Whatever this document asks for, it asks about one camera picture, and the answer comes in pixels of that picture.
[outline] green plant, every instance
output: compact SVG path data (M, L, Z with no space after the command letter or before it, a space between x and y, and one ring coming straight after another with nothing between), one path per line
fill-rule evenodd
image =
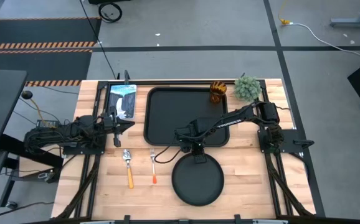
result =
M245 73L235 82L235 97L248 102L258 98L262 92L260 83L255 77L246 77Z

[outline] caster wheel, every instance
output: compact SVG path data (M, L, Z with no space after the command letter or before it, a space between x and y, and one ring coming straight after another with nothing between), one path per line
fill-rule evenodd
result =
M10 209L16 209L18 207L18 204L15 202L8 201L5 207Z

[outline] yellow cable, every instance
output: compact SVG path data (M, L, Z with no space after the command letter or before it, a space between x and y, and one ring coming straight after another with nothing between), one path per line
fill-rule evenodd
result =
M284 2L283 2L282 5L281 5L280 10L278 10L278 19L281 21L281 23L282 23L283 25L287 25L287 24L289 24L289 23L291 22L291 21L289 21L288 19L282 19L282 18L280 17L280 14L281 14L281 12L283 11L286 3L287 3L287 0L284 0Z
M40 109L39 109L38 105L36 104L36 102L35 102L34 100L32 100L32 99L30 99L30 100L31 100L31 102L36 106L37 113L39 114L42 122L44 123L44 125L45 125L46 127L48 127L49 124L47 124L47 122L43 119L42 113L40 112Z

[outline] concrete floor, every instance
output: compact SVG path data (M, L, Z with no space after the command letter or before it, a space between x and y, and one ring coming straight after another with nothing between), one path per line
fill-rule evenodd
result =
M270 0L274 18L281 0ZM102 24L105 47L253 45L274 46L261 0L133 0L118 3L123 17ZM97 7L85 2L89 16ZM360 29L333 29L331 17L357 17L360 1L289 0L282 17L310 26L335 45L360 45ZM0 17L83 17L76 0L5 0ZM321 46L302 27L280 27L284 46ZM359 98L346 77L360 67L360 58L344 52L285 52L291 82L308 139L327 217L360 219ZM275 51L109 52L116 72L127 69L137 78L236 78L243 72L258 78L283 78ZM92 55L88 79L111 79L103 54ZM42 110L61 121L72 119L76 96L29 88ZM59 87L78 91L77 87ZM15 109L35 121L37 114L22 102ZM21 139L33 125L13 114L6 133ZM5 176L0 178L0 193ZM19 182L10 200L20 206L52 202L57 184ZM38 205L0 217L0 223L46 220L52 206Z

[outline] black tray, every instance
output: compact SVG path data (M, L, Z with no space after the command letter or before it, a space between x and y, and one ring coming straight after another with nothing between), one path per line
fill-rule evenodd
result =
M144 138L151 145L167 146L174 130L199 117L220 118L227 113L227 98L219 104L209 101L209 88L155 87L148 93ZM206 138L206 146L224 146L230 138L229 127L218 129Z

